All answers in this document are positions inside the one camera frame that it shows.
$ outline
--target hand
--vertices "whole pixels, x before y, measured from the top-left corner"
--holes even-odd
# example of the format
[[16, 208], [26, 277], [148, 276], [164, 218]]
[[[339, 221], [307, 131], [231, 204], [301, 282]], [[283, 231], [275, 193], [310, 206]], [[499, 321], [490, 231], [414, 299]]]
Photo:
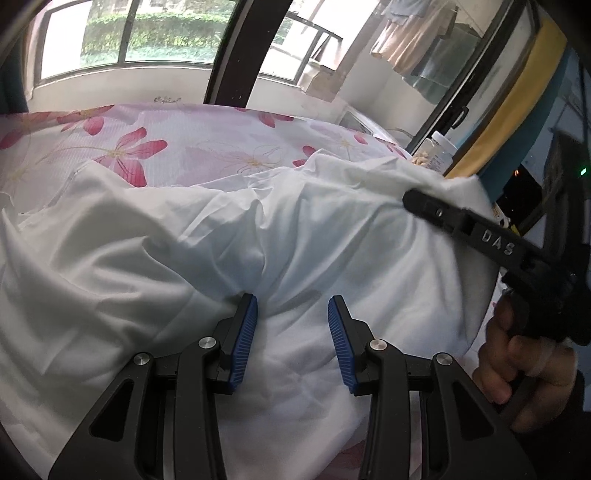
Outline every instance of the hand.
[[[507, 297], [495, 308], [486, 326], [486, 343], [478, 352], [480, 365], [472, 379], [490, 401], [504, 405], [512, 395], [508, 382], [519, 370], [532, 370], [540, 358], [541, 342], [523, 336], [511, 340], [507, 331], [513, 324], [513, 309]], [[511, 425], [517, 433], [542, 427], [560, 415], [573, 391], [577, 358], [572, 348], [557, 345], [539, 375], [537, 388], [528, 404]]]

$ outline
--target window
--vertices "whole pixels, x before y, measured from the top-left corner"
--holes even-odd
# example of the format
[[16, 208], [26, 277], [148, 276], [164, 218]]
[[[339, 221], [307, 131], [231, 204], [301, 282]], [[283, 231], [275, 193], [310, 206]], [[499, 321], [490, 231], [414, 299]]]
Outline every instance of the window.
[[213, 63], [236, 2], [151, 0], [139, 6], [126, 61]]
[[[34, 84], [138, 62], [211, 65], [235, 6], [235, 0], [52, 0], [43, 13]], [[126, 29], [131, 8], [137, 10]]]
[[116, 0], [113, 10], [115, 12], [124, 12], [127, 10], [127, 3], [128, 0]]
[[[121, 5], [125, 9], [119, 12]], [[72, 2], [48, 12], [40, 32], [40, 72], [36, 68], [35, 76], [41, 80], [116, 63], [127, 12], [127, 0]]]
[[336, 70], [377, 0], [294, 0], [261, 73], [298, 83], [307, 67]]
[[[377, 2], [294, 0], [261, 73], [298, 83], [309, 66], [334, 70]], [[35, 85], [138, 62], [211, 65], [235, 7], [236, 0], [52, 0], [43, 13]]]

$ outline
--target white sheet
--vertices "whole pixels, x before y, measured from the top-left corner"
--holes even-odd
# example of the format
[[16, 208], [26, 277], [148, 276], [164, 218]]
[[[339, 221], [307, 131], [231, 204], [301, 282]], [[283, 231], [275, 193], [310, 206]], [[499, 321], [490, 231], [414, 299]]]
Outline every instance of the white sheet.
[[178, 352], [245, 291], [259, 300], [251, 357], [218, 398], [230, 479], [311, 480], [364, 436], [369, 403], [342, 384], [332, 295], [406, 353], [472, 344], [495, 267], [401, 196], [420, 186], [488, 215], [477, 179], [316, 153], [216, 186], [136, 189], [89, 162], [37, 213], [0, 197], [0, 420], [42, 477], [131, 355]]

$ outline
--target pink flower print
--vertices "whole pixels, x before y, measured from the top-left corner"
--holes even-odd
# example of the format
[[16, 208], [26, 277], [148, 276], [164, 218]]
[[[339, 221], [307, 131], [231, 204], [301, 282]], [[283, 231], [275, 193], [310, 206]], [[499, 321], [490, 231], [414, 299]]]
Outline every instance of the pink flower print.
[[396, 145], [394, 145], [392, 142], [387, 142], [387, 141], [382, 140], [381, 138], [377, 138], [377, 137], [375, 137], [375, 139], [378, 142], [383, 143], [384, 145], [386, 145], [386, 147], [388, 147], [388, 150], [390, 150], [390, 152], [397, 153], [402, 158], [407, 158], [407, 156], [404, 154], [404, 152], [400, 148], [398, 148]]
[[86, 133], [93, 137], [103, 130], [105, 119], [101, 116], [103, 113], [111, 110], [115, 105], [101, 106], [98, 108], [90, 108], [88, 110], [77, 110], [68, 113], [64, 116], [57, 117], [57, 122], [60, 125], [65, 124], [62, 132], [75, 127], [79, 122], [82, 122], [82, 128]]
[[357, 140], [358, 143], [362, 144], [362, 145], [369, 145], [368, 141], [366, 139], [364, 139], [362, 134], [355, 134], [353, 135], [353, 138], [355, 140]]
[[278, 113], [258, 112], [259, 120], [268, 127], [275, 128], [275, 120], [281, 122], [293, 122], [295, 120], [292, 116], [280, 115]]
[[0, 140], [0, 150], [10, 148], [25, 135], [33, 133], [38, 129], [39, 124], [49, 119], [50, 115], [51, 112], [17, 113], [11, 115], [10, 118], [16, 120], [17, 125]]
[[343, 127], [335, 127], [329, 128], [324, 123], [313, 123], [311, 126], [317, 132], [325, 135], [326, 137], [330, 138], [331, 140], [335, 140], [336, 142], [344, 142], [345, 138], [341, 135], [341, 132], [345, 132], [346, 129]]
[[308, 161], [308, 158], [310, 158], [312, 156], [312, 153], [315, 153], [317, 150], [314, 147], [311, 147], [309, 145], [305, 145], [304, 147], [302, 147], [302, 151], [304, 152], [306, 159], [305, 160], [294, 160], [293, 164], [295, 167], [301, 167], [304, 163], [306, 163]]
[[[233, 175], [235, 173], [250, 175], [266, 170], [272, 170], [278, 166], [278, 161], [276, 161], [275, 158], [278, 157], [281, 152], [280, 147], [260, 145], [251, 151], [234, 150], [234, 148], [236, 147], [233, 145], [204, 142], [196, 147], [187, 147], [186, 150], [191, 158], [199, 160], [201, 163], [215, 162], [218, 164], [225, 164], [224, 167], [216, 167], [216, 179], [225, 177], [228, 174]], [[199, 183], [202, 182], [204, 182], [203, 176], [199, 180]]]
[[329, 467], [344, 468], [347, 470], [356, 470], [361, 467], [363, 453], [365, 452], [365, 441], [340, 452], [330, 463]]
[[108, 150], [107, 155], [95, 158], [95, 162], [114, 171], [134, 187], [145, 187], [147, 182], [144, 168], [139, 161], [156, 155], [168, 146], [164, 140], [152, 140], [132, 147], [146, 135], [144, 127], [123, 135], [113, 150]]

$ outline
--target bed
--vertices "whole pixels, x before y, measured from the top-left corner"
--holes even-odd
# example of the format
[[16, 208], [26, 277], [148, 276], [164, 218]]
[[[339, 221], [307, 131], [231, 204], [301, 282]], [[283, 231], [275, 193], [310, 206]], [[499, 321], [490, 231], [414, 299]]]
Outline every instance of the bed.
[[42, 207], [81, 161], [136, 186], [191, 186], [341, 158], [410, 156], [399, 145], [306, 118], [213, 105], [147, 103], [0, 117], [0, 190], [20, 212]]

